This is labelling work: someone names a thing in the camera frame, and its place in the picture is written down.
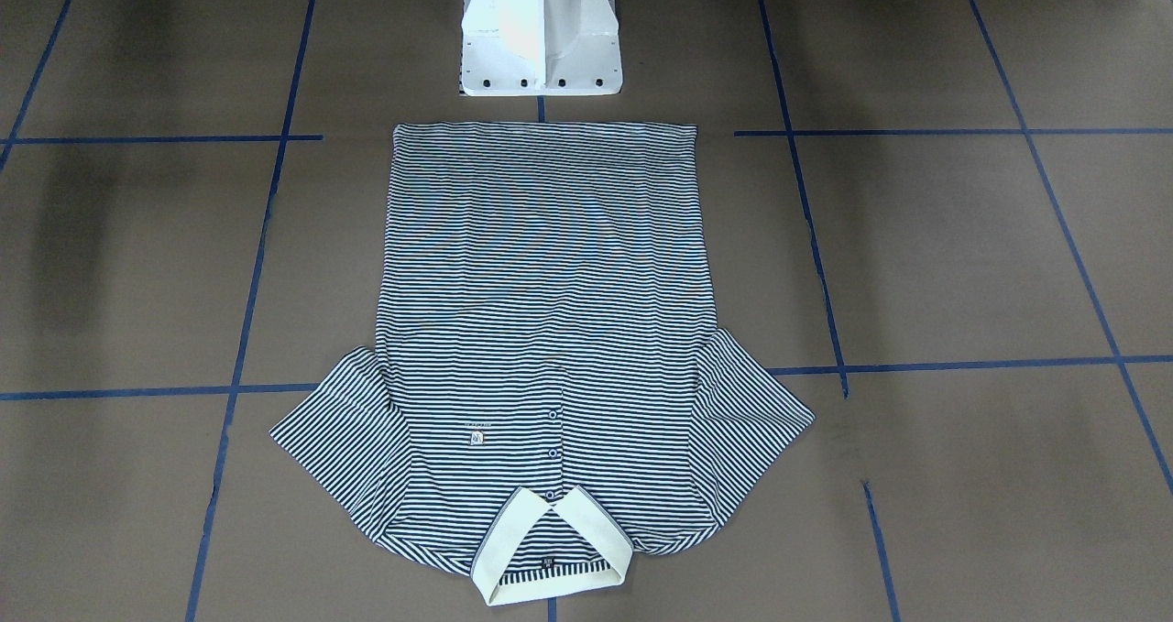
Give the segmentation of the navy white striped polo shirt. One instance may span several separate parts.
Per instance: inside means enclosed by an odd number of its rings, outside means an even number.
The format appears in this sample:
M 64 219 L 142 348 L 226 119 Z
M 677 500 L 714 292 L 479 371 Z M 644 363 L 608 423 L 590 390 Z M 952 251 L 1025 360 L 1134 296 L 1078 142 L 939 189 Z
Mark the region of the navy white striped polo shirt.
M 396 126 L 377 337 L 271 438 L 486 606 L 691 550 L 814 414 L 719 325 L 696 127 Z

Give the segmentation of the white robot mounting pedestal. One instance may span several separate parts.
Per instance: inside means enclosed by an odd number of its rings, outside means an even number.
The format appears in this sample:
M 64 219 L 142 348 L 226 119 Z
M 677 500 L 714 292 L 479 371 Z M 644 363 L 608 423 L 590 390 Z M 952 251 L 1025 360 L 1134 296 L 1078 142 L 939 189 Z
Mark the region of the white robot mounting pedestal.
M 457 88 L 473 97 L 621 93 L 615 0 L 465 0 Z

